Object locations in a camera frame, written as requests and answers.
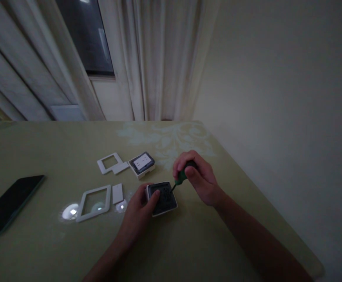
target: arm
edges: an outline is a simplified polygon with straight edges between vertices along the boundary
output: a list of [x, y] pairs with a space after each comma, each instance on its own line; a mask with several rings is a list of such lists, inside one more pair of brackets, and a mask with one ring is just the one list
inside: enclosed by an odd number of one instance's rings
[[145, 231], [160, 195], [160, 192], [156, 191], [145, 205], [145, 189], [149, 184], [152, 183], [142, 184], [130, 199], [128, 208], [125, 211], [123, 223], [116, 238], [84, 277], [84, 282], [107, 281], [112, 279], [115, 267]]
[[185, 174], [198, 196], [215, 208], [265, 281], [313, 281], [292, 254], [218, 186], [211, 165], [197, 152], [184, 152], [175, 161], [175, 179], [190, 160], [195, 161], [197, 170], [187, 167]]

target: smartphone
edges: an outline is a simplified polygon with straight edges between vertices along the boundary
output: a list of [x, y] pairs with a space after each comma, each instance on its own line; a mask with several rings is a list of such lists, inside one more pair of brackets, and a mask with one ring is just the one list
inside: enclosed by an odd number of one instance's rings
[[11, 224], [44, 178], [44, 175], [20, 178], [0, 197], [0, 234]]

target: green screwdriver handle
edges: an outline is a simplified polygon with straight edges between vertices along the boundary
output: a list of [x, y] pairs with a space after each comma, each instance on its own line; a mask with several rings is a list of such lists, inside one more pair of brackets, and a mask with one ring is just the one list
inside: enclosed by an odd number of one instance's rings
[[175, 180], [175, 185], [180, 185], [181, 183], [183, 183], [184, 180], [187, 179], [186, 175], [185, 175], [185, 169], [188, 166], [192, 166], [195, 169], [197, 169], [197, 165], [195, 164], [194, 161], [187, 161], [185, 164], [185, 167], [182, 171], [179, 172], [179, 174], [177, 175], [177, 180]]

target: table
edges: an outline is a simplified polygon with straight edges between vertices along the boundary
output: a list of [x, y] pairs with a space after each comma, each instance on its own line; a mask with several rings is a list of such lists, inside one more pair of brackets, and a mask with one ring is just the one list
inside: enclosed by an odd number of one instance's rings
[[[63, 210], [83, 192], [123, 184], [128, 201], [141, 183], [172, 180], [172, 164], [195, 149], [212, 166], [218, 183], [285, 245], [312, 277], [324, 269], [238, 164], [205, 129], [193, 122], [0, 123], [0, 196], [18, 178], [47, 179], [0, 235], [0, 281], [78, 281], [117, 234], [124, 213], [76, 223]], [[157, 168], [141, 181], [130, 169], [102, 175], [97, 160], [117, 152], [123, 161], [147, 151]], [[259, 276], [213, 208], [188, 181], [175, 189], [179, 207], [153, 218], [120, 268], [118, 280], [256, 281]]]

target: finger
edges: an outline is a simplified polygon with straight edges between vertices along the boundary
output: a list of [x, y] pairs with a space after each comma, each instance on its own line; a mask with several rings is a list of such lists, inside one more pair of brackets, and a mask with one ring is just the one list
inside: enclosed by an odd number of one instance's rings
[[147, 195], [146, 195], [146, 190], [143, 191], [142, 197], [141, 197], [141, 206], [145, 206], [147, 203]]
[[199, 172], [192, 166], [188, 166], [185, 169], [185, 175], [194, 189], [197, 189], [199, 187], [206, 187], [207, 185], [209, 185], [209, 183], [202, 178], [201, 174], [199, 174]]
[[143, 183], [143, 184], [141, 184], [138, 187], [137, 191], [134, 193], [132, 199], [135, 199], [135, 201], [137, 201], [138, 203], [141, 203], [141, 199], [143, 197], [143, 194], [145, 193], [145, 189], [146, 189], [147, 185], [151, 185], [151, 184], [153, 184], [153, 183]]
[[173, 175], [175, 180], [177, 180], [177, 175], [179, 173], [179, 171], [177, 170], [177, 166], [179, 164], [180, 158], [183, 157], [185, 154], [186, 154], [186, 152], [182, 152], [181, 155], [174, 162], [174, 166], [172, 168], [172, 175]]
[[155, 206], [156, 206], [156, 203], [158, 202], [159, 200], [159, 196], [160, 196], [160, 191], [159, 190], [156, 190], [150, 200], [148, 201], [148, 203], [146, 204], [146, 206], [143, 207], [143, 209], [145, 210], [145, 212], [147, 213], [152, 213], [155, 209]]
[[194, 161], [197, 164], [197, 166], [200, 166], [206, 163], [206, 161], [195, 150], [191, 150], [187, 152], [186, 154], [184, 154], [183, 156], [180, 156], [180, 159], [177, 165], [177, 170], [182, 171], [187, 161]]

